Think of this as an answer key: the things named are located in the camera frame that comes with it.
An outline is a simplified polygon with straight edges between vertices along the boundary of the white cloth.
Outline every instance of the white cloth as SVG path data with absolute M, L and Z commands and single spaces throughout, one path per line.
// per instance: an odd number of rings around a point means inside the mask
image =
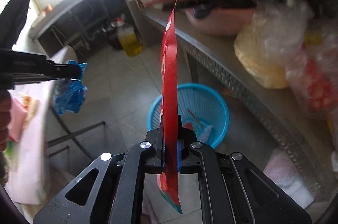
M 335 173 L 337 179 L 338 179 L 338 153 L 337 151 L 334 151 L 331 155 L 331 161 L 332 161 L 332 170 Z
M 275 149 L 263 172 L 303 209 L 314 201 L 300 173 L 284 151 Z
M 68 51 L 64 47 L 51 60 L 62 63 Z M 23 131 L 17 148 L 13 151 L 6 189 L 16 203 L 38 205 L 46 198 L 44 144 L 45 122 L 52 96 L 54 81 L 16 86 L 16 91 L 37 98 L 40 103 L 33 119 Z

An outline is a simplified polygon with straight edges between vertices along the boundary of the blue plastic basket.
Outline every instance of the blue plastic basket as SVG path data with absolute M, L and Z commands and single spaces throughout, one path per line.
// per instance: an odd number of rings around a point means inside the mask
M 148 114 L 148 130 L 159 127 L 162 95 L 152 104 Z M 183 126 L 191 122 L 197 138 L 204 131 L 202 127 L 187 111 L 189 109 L 202 125 L 212 125 L 210 136 L 206 144 L 216 148 L 226 135 L 229 126 L 229 110 L 222 98 L 215 90 L 201 84 L 182 84 L 177 87 L 179 114 Z

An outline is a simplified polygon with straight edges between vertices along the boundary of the red plastic package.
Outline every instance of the red plastic package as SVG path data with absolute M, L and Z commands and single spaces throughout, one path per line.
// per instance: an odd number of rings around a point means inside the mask
M 326 119 L 327 113 L 338 105 L 338 91 L 329 74 L 305 51 L 287 64 L 286 79 L 298 103 L 311 117 Z
M 165 170 L 164 173 L 158 175 L 157 181 L 163 197 L 179 213 L 182 213 L 178 194 L 179 174 L 177 170 L 177 40 L 174 17 L 175 8 L 168 19 L 160 54 L 163 81 L 161 118 L 163 118 Z

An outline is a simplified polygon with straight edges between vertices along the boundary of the plastic bag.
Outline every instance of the plastic bag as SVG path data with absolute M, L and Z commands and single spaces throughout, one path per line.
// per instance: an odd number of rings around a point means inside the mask
M 327 123 L 332 134 L 333 146 L 336 151 L 338 151 L 338 108 L 335 108 L 332 112 L 330 112 Z
M 87 87 L 82 84 L 82 77 L 87 64 L 77 64 L 70 60 L 68 64 L 78 65 L 81 75 L 77 79 L 59 79 L 54 95 L 54 108 L 57 114 L 64 114 L 65 111 L 78 113 L 86 99 Z
M 300 52 L 286 66 L 286 79 L 298 103 L 310 117 L 326 119 L 338 105 L 338 91 L 330 73 L 323 72 L 307 51 Z
M 245 26 L 237 34 L 234 51 L 247 72 L 264 88 L 283 89 L 288 87 L 284 67 L 263 57 L 253 24 Z
M 313 15 L 313 11 L 304 1 L 293 7 L 260 3 L 252 22 L 264 58 L 285 66 L 301 50 L 307 22 Z
M 160 63 L 163 81 L 162 109 L 163 133 L 165 144 L 164 173 L 157 176 L 158 186 L 163 197 L 179 212 L 182 213 L 178 186 L 179 174 L 177 168 L 177 133 L 178 133 L 178 105 L 177 105 L 177 40 L 175 34 L 175 8 L 173 9 L 166 30 L 164 32 Z
M 314 198 L 285 151 L 275 149 L 263 173 L 303 209 L 313 202 Z
M 322 45 L 309 51 L 323 74 L 330 79 L 332 86 L 338 89 L 338 33 L 332 28 L 324 27 L 322 34 Z

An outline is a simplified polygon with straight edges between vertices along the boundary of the blue plastic wrapper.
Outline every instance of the blue plastic wrapper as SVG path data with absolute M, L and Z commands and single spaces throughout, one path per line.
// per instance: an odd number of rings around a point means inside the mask
M 78 113 L 86 99 L 87 87 L 82 84 L 82 77 L 85 73 L 87 63 L 77 64 L 70 60 L 67 64 L 78 65 L 81 75 L 76 79 L 59 79 L 54 95 L 54 108 L 57 114 L 64 114 L 66 111 Z

